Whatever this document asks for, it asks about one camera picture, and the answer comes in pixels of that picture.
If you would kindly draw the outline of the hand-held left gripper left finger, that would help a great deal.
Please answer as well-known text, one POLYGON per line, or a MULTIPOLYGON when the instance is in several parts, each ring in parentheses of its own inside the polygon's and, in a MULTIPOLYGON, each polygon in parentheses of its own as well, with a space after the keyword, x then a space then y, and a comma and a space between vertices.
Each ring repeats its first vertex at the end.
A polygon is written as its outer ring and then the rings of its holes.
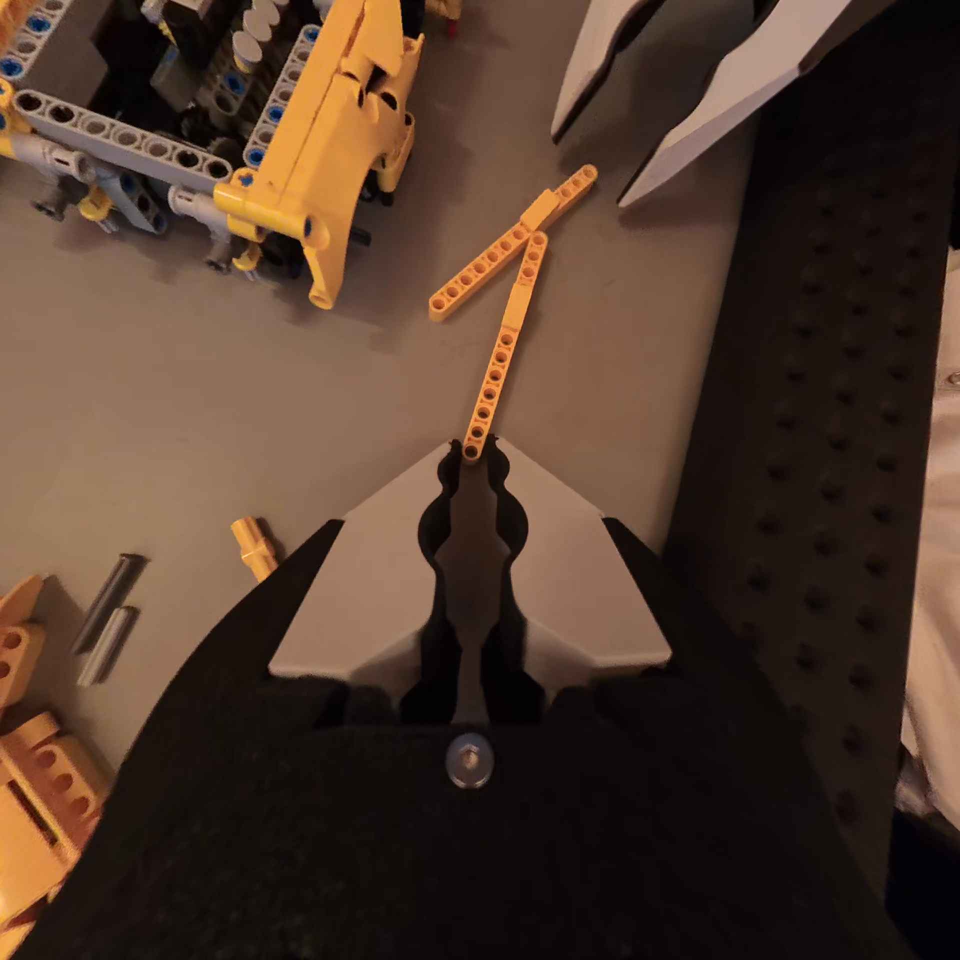
POLYGON ((449 724, 461 644, 438 553, 451 534, 461 443, 442 443, 342 519, 269 665, 381 690, 414 724, 449 724))

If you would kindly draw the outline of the small yellow brick slope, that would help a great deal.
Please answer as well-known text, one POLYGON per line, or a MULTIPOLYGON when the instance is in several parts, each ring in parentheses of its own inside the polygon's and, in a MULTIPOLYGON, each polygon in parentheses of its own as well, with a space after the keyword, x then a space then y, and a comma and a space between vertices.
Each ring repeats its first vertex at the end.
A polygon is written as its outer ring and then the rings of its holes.
POLYGON ((519 224, 527 235, 546 231, 561 215, 562 197, 556 190, 544 190, 520 215, 519 224))

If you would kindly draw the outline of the yellow black brick car model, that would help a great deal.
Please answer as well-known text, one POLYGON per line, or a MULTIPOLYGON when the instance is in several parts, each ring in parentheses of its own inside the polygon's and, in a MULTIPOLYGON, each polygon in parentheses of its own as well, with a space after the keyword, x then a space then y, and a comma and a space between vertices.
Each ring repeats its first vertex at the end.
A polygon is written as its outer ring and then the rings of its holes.
POLYGON ((210 235, 206 264, 309 274, 331 309, 361 202, 392 203, 425 13, 455 2, 2 2, 2 157, 107 234, 210 235))

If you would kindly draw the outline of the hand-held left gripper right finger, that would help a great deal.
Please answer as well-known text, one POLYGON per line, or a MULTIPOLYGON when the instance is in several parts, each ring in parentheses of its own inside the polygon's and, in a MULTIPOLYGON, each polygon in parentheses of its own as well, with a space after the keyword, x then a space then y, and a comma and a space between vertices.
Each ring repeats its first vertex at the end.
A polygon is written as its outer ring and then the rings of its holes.
POLYGON ((606 515, 502 438, 487 446, 487 479, 508 550, 487 636, 487 707, 542 710, 564 689, 668 664, 606 515))

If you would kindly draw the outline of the small yellow brick connector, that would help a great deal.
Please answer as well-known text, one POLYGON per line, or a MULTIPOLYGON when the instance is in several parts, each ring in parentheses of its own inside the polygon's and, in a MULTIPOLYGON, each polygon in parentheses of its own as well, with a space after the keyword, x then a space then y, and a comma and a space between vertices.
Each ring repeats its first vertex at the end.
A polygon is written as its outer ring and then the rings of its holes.
POLYGON ((282 564, 285 553, 262 516, 246 515, 230 524, 243 564, 258 584, 263 583, 282 564))

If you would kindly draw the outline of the pile of yellow brick parts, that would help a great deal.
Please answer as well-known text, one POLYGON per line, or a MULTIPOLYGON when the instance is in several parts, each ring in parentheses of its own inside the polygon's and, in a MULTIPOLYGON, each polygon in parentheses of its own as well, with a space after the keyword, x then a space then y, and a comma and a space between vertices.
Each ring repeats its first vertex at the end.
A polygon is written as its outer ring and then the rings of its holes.
MULTIPOLYGON (((18 704, 46 633, 34 618, 44 579, 1 599, 1 710, 18 704)), ((98 826, 109 780, 84 744, 42 711, 1 736, 1 957, 12 958, 63 888, 98 826)))

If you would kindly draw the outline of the long yellow brick beam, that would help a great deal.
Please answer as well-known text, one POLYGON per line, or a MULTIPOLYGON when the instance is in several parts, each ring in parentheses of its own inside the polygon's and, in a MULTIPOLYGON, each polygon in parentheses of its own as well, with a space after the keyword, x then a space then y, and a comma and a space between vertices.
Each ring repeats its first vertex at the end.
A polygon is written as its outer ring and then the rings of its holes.
MULTIPOLYGON (((561 212, 556 221, 588 195, 596 185, 598 177, 597 167, 594 164, 585 164, 553 188, 561 197, 561 212)), ((445 321, 508 264, 525 253, 533 233, 527 235, 519 221, 520 219, 430 296, 428 316, 431 321, 437 323, 445 321)))

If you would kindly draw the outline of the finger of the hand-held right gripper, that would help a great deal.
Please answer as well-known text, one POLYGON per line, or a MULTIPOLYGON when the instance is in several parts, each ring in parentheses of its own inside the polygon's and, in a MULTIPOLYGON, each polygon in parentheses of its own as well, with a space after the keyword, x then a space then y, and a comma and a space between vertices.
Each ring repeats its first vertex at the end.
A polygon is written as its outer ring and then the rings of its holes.
POLYGON ((665 1, 591 1, 565 68, 550 138, 557 145, 605 84, 616 57, 665 1))
POLYGON ((626 209, 672 180, 890 5, 774 2, 750 35, 722 57, 701 100, 637 169, 618 207, 626 209))

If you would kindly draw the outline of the grey desk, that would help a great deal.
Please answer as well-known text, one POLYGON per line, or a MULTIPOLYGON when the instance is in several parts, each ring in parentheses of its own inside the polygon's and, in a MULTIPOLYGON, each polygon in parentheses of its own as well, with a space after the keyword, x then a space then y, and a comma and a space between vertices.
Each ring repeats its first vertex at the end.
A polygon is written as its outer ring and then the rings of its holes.
POLYGON ((618 196, 698 102, 753 2, 666 2, 558 145, 588 2, 465 2, 429 25, 414 148, 390 208, 363 205, 324 311, 309 284, 221 276, 209 234, 107 235, 32 210, 2 162, 2 590, 45 576, 47 641, 22 706, 50 710, 113 772, 163 690, 254 586, 230 526, 296 549, 444 441, 462 438, 517 268, 449 321, 427 300, 548 186, 599 181, 549 231, 548 262, 494 429, 659 549, 714 334, 754 127, 655 194, 618 196), (108 679, 71 654, 121 553, 148 558, 108 679))

